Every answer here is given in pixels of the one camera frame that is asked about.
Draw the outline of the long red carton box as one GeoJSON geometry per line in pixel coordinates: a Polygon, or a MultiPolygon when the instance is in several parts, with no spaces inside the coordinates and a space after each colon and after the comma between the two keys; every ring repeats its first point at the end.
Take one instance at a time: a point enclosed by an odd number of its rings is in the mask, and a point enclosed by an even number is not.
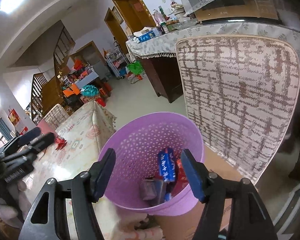
{"type": "Polygon", "coordinates": [[[171,192],[172,197],[178,195],[189,184],[180,159],[177,159],[176,167],[176,181],[171,192]]]}

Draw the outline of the blue herbal medicine box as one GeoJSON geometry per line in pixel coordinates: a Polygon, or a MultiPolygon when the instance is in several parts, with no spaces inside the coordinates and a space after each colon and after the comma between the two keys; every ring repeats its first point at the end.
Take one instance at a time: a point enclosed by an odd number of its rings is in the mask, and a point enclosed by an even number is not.
{"type": "Polygon", "coordinates": [[[163,178],[164,182],[175,182],[175,163],[176,158],[172,148],[166,147],[158,153],[159,176],[163,178]]]}

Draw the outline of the pink thermos bottle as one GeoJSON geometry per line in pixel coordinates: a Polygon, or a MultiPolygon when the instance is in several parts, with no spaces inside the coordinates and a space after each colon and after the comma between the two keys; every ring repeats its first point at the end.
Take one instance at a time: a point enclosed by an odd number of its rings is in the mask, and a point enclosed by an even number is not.
{"type": "Polygon", "coordinates": [[[38,123],[37,127],[40,128],[42,134],[53,133],[55,137],[58,136],[57,132],[44,119],[38,123]]]}

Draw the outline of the red crumpled wrapper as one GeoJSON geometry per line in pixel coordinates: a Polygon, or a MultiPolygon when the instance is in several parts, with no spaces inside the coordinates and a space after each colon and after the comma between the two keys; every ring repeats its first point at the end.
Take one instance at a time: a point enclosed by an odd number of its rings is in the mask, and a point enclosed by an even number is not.
{"type": "Polygon", "coordinates": [[[67,141],[62,137],[57,137],[55,143],[57,145],[56,150],[62,150],[67,145],[67,141]]]}

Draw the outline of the right patterned chair back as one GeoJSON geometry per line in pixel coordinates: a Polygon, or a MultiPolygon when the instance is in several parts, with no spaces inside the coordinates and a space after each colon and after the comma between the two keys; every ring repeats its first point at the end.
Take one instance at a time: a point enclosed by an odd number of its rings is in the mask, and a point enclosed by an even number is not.
{"type": "Polygon", "coordinates": [[[43,120],[52,128],[57,129],[66,119],[69,114],[60,105],[56,104],[44,117],[43,120]]]}

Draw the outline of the patterned chair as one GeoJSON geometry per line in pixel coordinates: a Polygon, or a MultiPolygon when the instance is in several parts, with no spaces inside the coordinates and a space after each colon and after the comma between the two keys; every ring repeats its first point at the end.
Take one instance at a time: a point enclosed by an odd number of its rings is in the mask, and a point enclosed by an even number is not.
{"type": "Polygon", "coordinates": [[[256,35],[207,35],[175,45],[187,117],[206,145],[258,182],[295,112],[300,61],[287,42],[256,35]]]}
{"type": "Polygon", "coordinates": [[[57,129],[66,119],[69,114],[60,105],[56,104],[44,117],[43,120],[52,128],[57,129]]]}

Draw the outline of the wooden staircase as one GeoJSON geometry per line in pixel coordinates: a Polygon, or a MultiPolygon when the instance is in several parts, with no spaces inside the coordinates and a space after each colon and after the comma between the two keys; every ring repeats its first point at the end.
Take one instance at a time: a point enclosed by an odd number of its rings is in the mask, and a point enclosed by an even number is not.
{"type": "Polygon", "coordinates": [[[31,86],[30,118],[38,124],[40,120],[56,105],[66,105],[62,92],[61,77],[66,74],[66,63],[75,46],[75,41],[68,30],[63,27],[53,51],[53,69],[51,79],[43,73],[34,74],[31,86]]]}

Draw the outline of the small blue grey box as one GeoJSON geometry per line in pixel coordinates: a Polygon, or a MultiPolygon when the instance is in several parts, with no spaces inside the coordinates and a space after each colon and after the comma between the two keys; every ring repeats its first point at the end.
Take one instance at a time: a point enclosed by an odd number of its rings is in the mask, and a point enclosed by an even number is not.
{"type": "Polygon", "coordinates": [[[150,206],[157,206],[165,201],[167,183],[162,179],[144,179],[139,185],[140,197],[150,206]]]}

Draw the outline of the purple plastic waste basket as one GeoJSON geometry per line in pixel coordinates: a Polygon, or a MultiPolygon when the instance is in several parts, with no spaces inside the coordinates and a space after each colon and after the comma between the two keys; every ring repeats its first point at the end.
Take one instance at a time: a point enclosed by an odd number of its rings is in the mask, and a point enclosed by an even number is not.
{"type": "Polygon", "coordinates": [[[105,196],[126,210],[158,216],[179,216],[191,211],[198,200],[189,185],[171,200],[151,206],[142,200],[139,185],[142,180],[159,173],[158,153],[166,147],[180,158],[190,150],[196,161],[204,161],[204,142],[198,127],[187,117],[172,112],[157,112],[141,116],[117,130],[103,146],[116,153],[116,163],[105,196]]]}

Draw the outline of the near patterned chair back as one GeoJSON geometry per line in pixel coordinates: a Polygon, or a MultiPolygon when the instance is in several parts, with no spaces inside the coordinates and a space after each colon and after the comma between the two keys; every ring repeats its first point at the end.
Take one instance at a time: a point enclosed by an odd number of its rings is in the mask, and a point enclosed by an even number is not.
{"type": "Polygon", "coordinates": [[[175,45],[187,117],[206,145],[258,182],[295,112],[300,61],[287,42],[256,35],[207,35],[175,45]]]}

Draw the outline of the sideboard with patterned cloth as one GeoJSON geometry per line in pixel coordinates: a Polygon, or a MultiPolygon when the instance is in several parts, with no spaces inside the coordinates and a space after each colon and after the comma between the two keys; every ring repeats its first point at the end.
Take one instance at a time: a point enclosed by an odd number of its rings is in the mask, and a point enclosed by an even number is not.
{"type": "Polygon", "coordinates": [[[227,23],[128,41],[131,54],[173,54],[188,112],[236,105],[294,110],[300,93],[300,33],[274,25],[227,23]]]}

